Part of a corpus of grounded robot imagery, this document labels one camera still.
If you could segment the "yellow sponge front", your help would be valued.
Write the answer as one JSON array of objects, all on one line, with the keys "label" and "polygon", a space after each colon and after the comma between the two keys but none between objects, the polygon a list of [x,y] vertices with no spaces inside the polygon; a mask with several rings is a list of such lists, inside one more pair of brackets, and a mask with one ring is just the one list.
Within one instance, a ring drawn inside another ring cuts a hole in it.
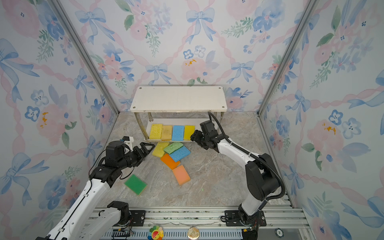
[{"label": "yellow sponge front", "polygon": [[191,136],[193,135],[194,132],[195,132],[195,126],[185,125],[184,137],[183,137],[184,141],[190,141]]}]

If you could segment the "bright yellow sponge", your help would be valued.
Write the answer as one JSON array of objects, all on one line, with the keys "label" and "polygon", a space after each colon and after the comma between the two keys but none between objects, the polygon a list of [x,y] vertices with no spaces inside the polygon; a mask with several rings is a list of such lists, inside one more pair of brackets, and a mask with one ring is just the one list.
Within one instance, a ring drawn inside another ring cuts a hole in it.
[{"label": "bright yellow sponge", "polygon": [[150,130],[150,140],[160,140],[162,136],[163,124],[152,124]]}]

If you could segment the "pale yellow worn sponge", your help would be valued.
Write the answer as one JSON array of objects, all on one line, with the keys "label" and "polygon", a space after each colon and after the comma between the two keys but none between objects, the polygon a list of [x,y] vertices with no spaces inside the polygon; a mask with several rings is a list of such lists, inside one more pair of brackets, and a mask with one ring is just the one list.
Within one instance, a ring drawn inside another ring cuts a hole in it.
[{"label": "pale yellow worn sponge", "polygon": [[173,126],[172,125],[163,125],[161,140],[162,141],[170,141],[172,140]]}]

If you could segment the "dark green sponge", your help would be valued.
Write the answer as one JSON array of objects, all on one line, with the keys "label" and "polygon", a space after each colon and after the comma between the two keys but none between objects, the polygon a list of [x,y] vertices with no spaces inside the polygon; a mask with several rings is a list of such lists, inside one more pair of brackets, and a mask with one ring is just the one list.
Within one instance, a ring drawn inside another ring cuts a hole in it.
[{"label": "dark green sponge", "polygon": [[148,185],[136,175],[132,175],[125,182],[125,186],[133,191],[137,196],[139,196]]}]

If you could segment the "salmon pink sponge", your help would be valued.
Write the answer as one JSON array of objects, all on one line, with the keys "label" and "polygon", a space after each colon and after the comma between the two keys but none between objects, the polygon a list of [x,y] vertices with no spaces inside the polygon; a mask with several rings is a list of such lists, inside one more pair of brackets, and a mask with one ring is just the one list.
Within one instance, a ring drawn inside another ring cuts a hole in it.
[{"label": "salmon pink sponge", "polygon": [[189,182],[191,180],[189,174],[187,173],[185,167],[183,165],[180,165],[173,169],[173,174],[180,186],[183,184]]}]

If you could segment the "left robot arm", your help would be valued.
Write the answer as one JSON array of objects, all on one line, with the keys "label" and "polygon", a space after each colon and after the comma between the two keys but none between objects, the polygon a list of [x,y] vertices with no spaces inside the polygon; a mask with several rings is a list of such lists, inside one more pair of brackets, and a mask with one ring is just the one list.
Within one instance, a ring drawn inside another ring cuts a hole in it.
[{"label": "left robot arm", "polygon": [[45,240],[98,240],[114,225],[128,225],[132,221],[128,203],[113,201],[89,226],[91,214],[101,199],[121,179],[126,168],[138,167],[155,148],[154,144],[141,142],[133,146],[131,137],[110,142],[105,156],[89,174],[89,180],[78,199],[59,223],[44,237]]}]

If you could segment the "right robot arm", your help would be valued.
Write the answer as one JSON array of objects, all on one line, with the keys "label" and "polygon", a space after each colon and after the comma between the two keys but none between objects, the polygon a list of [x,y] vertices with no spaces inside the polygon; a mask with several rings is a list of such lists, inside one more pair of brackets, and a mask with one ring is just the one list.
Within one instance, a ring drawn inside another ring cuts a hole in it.
[{"label": "right robot arm", "polygon": [[201,130],[191,135],[191,141],[205,150],[212,149],[245,169],[248,195],[239,205],[238,216],[226,223],[238,222],[245,227],[260,227],[262,211],[271,200],[282,198],[286,186],[272,157],[256,154],[236,144],[228,135],[215,114],[208,112],[209,120],[200,123]]}]

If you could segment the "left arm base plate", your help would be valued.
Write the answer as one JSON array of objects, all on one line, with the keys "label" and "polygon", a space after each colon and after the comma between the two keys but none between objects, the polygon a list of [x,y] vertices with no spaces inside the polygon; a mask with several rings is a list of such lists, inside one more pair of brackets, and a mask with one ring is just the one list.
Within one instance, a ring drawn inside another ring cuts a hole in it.
[{"label": "left arm base plate", "polygon": [[123,211],[120,220],[114,224],[114,227],[143,227],[146,213],[145,210]]}]

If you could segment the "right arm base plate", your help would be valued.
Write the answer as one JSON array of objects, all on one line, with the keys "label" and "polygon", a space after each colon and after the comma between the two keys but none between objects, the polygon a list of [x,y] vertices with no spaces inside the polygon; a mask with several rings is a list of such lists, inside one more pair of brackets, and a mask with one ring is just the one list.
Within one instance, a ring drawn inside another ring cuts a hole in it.
[{"label": "right arm base plate", "polygon": [[248,216],[243,211],[224,211],[224,215],[220,217],[221,221],[227,227],[266,227],[266,217],[263,211],[258,211],[255,214]]}]

